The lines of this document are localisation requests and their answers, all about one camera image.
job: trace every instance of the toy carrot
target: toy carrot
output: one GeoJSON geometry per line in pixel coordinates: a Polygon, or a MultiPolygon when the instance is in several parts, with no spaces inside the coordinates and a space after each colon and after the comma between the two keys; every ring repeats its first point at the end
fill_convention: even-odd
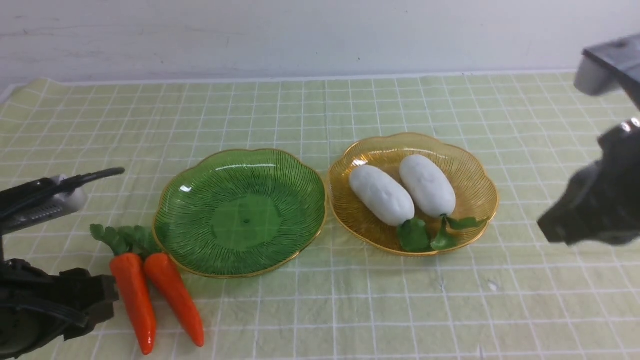
{"type": "Polygon", "coordinates": [[[178,268],[169,255],[158,252],[145,260],[145,274],[165,297],[182,328],[198,346],[204,346],[204,328],[200,313],[182,282],[178,268]]]}
{"type": "Polygon", "coordinates": [[[191,337],[193,343],[198,347],[204,346],[204,327],[200,313],[182,282],[178,268],[169,255],[160,251],[151,233],[142,226],[122,226],[117,230],[107,227],[107,229],[116,232],[116,237],[128,244],[130,251],[135,248],[141,252],[138,259],[140,259],[141,271],[145,278],[150,280],[160,294],[165,297],[180,325],[191,337]]]}
{"type": "Polygon", "coordinates": [[[115,258],[109,263],[109,269],[116,279],[140,350],[142,354],[149,355],[156,342],[156,314],[149,297],[142,259],[131,252],[131,245],[123,241],[113,227],[105,229],[102,225],[93,224],[90,231],[96,240],[102,241],[113,251],[115,258]]]}

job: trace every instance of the white wall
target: white wall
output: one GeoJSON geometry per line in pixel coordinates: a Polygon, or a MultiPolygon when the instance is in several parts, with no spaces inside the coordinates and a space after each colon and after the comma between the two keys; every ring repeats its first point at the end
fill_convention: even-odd
{"type": "Polygon", "coordinates": [[[638,0],[2,0],[0,86],[573,69],[638,0]]]}

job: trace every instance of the gold plate rim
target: gold plate rim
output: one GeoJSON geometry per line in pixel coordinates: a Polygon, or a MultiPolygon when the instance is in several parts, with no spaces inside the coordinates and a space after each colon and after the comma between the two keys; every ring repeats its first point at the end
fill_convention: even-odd
{"type": "Polygon", "coordinates": [[[437,138],[434,138],[433,136],[429,136],[429,135],[425,135],[425,134],[420,134],[420,133],[414,133],[414,132],[405,132],[405,133],[398,133],[398,134],[392,134],[392,135],[387,135],[387,136],[371,136],[368,138],[364,138],[361,139],[359,141],[356,141],[355,143],[351,144],[351,146],[349,146],[343,153],[342,155],[336,160],[334,161],[331,166],[329,167],[329,170],[327,171],[327,175],[326,175],[326,183],[327,183],[327,187],[328,187],[328,197],[329,197],[329,202],[330,202],[330,206],[331,206],[331,211],[333,213],[333,217],[335,217],[336,221],[338,221],[338,223],[349,233],[351,233],[353,236],[355,236],[356,238],[364,241],[365,243],[372,245],[373,247],[376,247],[382,251],[388,252],[390,254],[394,254],[394,255],[400,255],[400,256],[405,256],[408,258],[418,258],[418,257],[425,257],[425,256],[435,256],[435,255],[439,255],[439,254],[445,254],[447,252],[452,252],[458,249],[462,249],[463,247],[467,247],[471,244],[473,244],[474,242],[476,242],[478,239],[480,239],[480,237],[482,237],[482,235],[486,232],[487,228],[489,228],[489,223],[493,220],[493,218],[495,217],[495,215],[498,213],[498,208],[500,207],[500,193],[498,192],[498,188],[495,185],[495,183],[493,182],[493,180],[491,180],[491,178],[489,177],[489,174],[487,173],[486,169],[484,168],[484,166],[482,166],[482,163],[480,162],[480,160],[473,155],[471,152],[468,152],[467,150],[459,147],[459,146],[455,146],[455,145],[451,145],[449,143],[445,143],[440,141],[437,138]],[[486,221],[483,229],[476,235],[476,237],[474,237],[473,239],[460,244],[458,246],[452,247],[450,249],[447,250],[434,250],[434,251],[429,251],[429,252],[406,252],[406,251],[398,251],[398,250],[392,250],[392,249],[388,249],[384,246],[378,245],[377,243],[374,243],[373,241],[365,238],[364,236],[360,236],[359,234],[357,234],[356,232],[354,232],[353,230],[351,230],[344,222],[342,222],[342,220],[338,217],[338,214],[336,214],[335,211],[335,206],[334,206],[334,199],[333,199],[333,191],[331,188],[331,174],[334,170],[334,168],[341,162],[344,160],[344,158],[349,154],[349,152],[355,148],[356,146],[358,146],[358,144],[364,143],[364,142],[368,142],[368,141],[372,141],[372,140],[384,140],[384,139],[390,139],[393,137],[397,137],[397,136],[406,136],[406,135],[413,135],[413,136],[419,136],[422,138],[425,138],[429,141],[433,141],[433,142],[438,142],[440,144],[442,144],[443,146],[447,146],[447,147],[451,147],[454,149],[458,149],[461,150],[465,153],[467,153],[469,156],[471,156],[471,158],[473,158],[475,161],[477,161],[483,171],[483,175],[484,177],[489,180],[489,183],[491,184],[491,186],[493,187],[493,189],[495,190],[496,193],[496,201],[495,201],[495,205],[493,207],[493,211],[492,211],[492,215],[488,218],[488,220],[486,221]]]}
{"type": "Polygon", "coordinates": [[[160,199],[158,202],[158,207],[156,212],[154,213],[154,217],[153,217],[153,221],[152,221],[152,226],[151,226],[151,233],[153,234],[154,240],[156,242],[156,244],[158,245],[158,247],[167,255],[169,255],[169,258],[171,259],[171,261],[173,261],[174,264],[176,264],[180,269],[191,273],[193,275],[197,275],[197,276],[201,276],[201,277],[208,277],[210,279],[244,279],[247,277],[255,277],[255,276],[260,276],[263,274],[266,274],[268,272],[272,272],[273,270],[276,270],[284,265],[286,265],[288,262],[292,261],[293,259],[295,259],[298,255],[300,255],[301,252],[303,252],[309,245],[311,245],[312,242],[314,242],[314,240],[316,240],[318,238],[318,236],[320,236],[320,234],[322,233],[322,231],[324,230],[324,227],[326,225],[326,221],[327,221],[327,217],[328,217],[328,208],[329,206],[329,187],[327,182],[323,179],[322,175],[320,175],[320,173],[308,166],[307,164],[305,164],[304,162],[302,162],[302,160],[298,159],[297,156],[291,154],[290,152],[281,150],[281,149],[276,149],[276,148],[270,148],[270,147],[265,147],[265,148],[261,148],[261,149],[227,149],[227,150],[222,150],[222,151],[218,151],[212,155],[207,156],[206,158],[200,160],[196,165],[193,165],[190,168],[187,168],[181,172],[179,172],[178,174],[176,174],[163,188],[162,192],[160,193],[160,199]],[[164,198],[164,195],[167,191],[167,189],[169,189],[169,186],[171,185],[171,183],[176,180],[176,178],[186,174],[189,171],[192,171],[194,169],[196,169],[199,166],[202,166],[207,160],[213,158],[214,156],[218,156],[220,154],[224,154],[226,152],[232,152],[232,151],[239,151],[239,152],[259,152],[259,151],[276,151],[276,152],[281,152],[282,154],[285,154],[287,156],[290,156],[291,158],[293,158],[294,160],[296,160],[300,165],[302,165],[303,167],[306,167],[307,169],[313,171],[313,173],[317,176],[317,178],[320,180],[320,182],[322,182],[323,184],[323,190],[324,190],[324,217],[323,217],[323,221],[320,224],[318,230],[316,231],[316,234],[313,235],[313,237],[311,237],[307,243],[305,244],[304,247],[302,247],[302,249],[296,251],[294,254],[292,254],[289,258],[283,260],[282,262],[280,262],[277,265],[273,265],[270,268],[266,268],[257,272],[252,272],[249,274],[241,274],[241,275],[215,275],[215,274],[203,274],[197,271],[194,271],[192,269],[189,269],[188,267],[182,265],[180,262],[178,262],[173,255],[171,255],[171,253],[169,253],[167,251],[167,249],[162,245],[162,243],[158,240],[157,234],[156,234],[156,220],[158,217],[158,214],[160,214],[160,210],[161,210],[161,205],[162,205],[162,201],[164,198]]]}

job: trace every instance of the green grid mat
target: green grid mat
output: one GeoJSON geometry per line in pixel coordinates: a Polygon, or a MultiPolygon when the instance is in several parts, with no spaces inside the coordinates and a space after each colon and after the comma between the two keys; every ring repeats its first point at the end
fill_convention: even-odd
{"type": "MultiPolygon", "coordinates": [[[[354,141],[415,131],[473,152],[501,204],[475,244],[388,255],[331,216],[295,261],[253,279],[185,276],[207,328],[196,348],[153,293],[149,359],[640,359],[639,245],[551,246],[535,220],[596,137],[637,116],[624,94],[590,98],[573,74],[258,83],[64,85],[40,79],[0,105],[0,188],[123,166],[86,186],[76,215],[12,234],[7,256],[49,272],[108,274],[91,223],[148,225],[178,172],[220,150],[277,147],[325,174],[354,141]]],[[[141,359],[121,304],[90,335],[25,359],[141,359]]]]}

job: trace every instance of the carrot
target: carrot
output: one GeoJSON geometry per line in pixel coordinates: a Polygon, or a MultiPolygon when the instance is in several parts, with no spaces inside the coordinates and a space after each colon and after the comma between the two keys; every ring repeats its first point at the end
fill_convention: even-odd
{"type": "Polygon", "coordinates": [[[204,327],[200,313],[169,255],[161,252],[150,255],[145,260],[144,270],[147,278],[171,306],[182,328],[191,337],[191,341],[196,346],[203,347],[204,327]]]}
{"type": "Polygon", "coordinates": [[[142,259],[137,254],[122,254],[111,260],[109,268],[116,278],[140,350],[142,354],[149,355],[156,342],[156,314],[149,297],[142,259]]]}
{"type": "Polygon", "coordinates": [[[123,241],[113,227],[105,229],[102,225],[93,224],[90,231],[93,238],[113,251],[115,257],[109,262],[109,269],[120,290],[140,350],[142,354],[149,355],[156,342],[156,314],[149,297],[142,259],[131,252],[131,245],[123,241]]]}

